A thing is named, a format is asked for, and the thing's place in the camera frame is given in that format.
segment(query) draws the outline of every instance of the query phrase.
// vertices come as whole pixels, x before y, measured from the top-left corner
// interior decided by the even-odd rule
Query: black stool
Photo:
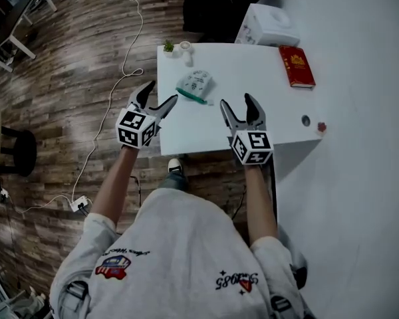
[[[18,173],[23,177],[27,177],[35,167],[37,160],[37,145],[35,137],[31,131],[16,131],[4,126],[1,127],[1,134],[9,137],[15,137],[16,142],[13,149],[0,148],[0,152],[13,156],[14,167],[0,165],[1,173]]]

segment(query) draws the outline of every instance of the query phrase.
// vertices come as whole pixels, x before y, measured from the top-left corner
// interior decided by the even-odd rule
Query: small potted plant
[[[164,42],[164,55],[168,58],[173,56],[174,45],[170,40]]]

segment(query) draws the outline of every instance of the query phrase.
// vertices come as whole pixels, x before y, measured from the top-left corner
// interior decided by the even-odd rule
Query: white box
[[[236,131],[231,147],[243,165],[264,164],[273,153],[268,131]]]
[[[156,117],[137,111],[121,109],[115,124],[117,140],[125,146],[140,149],[155,136],[157,132],[156,126]]]
[[[283,9],[252,3],[235,43],[278,47],[296,46],[299,41],[299,32]]]

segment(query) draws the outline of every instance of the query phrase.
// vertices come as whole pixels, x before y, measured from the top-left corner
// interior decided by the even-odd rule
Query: power strip
[[[85,196],[79,197],[74,202],[70,204],[72,211],[75,213],[79,211],[80,208],[84,208],[88,205],[87,198]]]

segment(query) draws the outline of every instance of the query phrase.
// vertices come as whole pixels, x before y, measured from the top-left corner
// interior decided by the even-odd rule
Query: book
[[[316,85],[303,49],[283,45],[279,47],[279,53],[284,61],[290,86],[312,88]]]

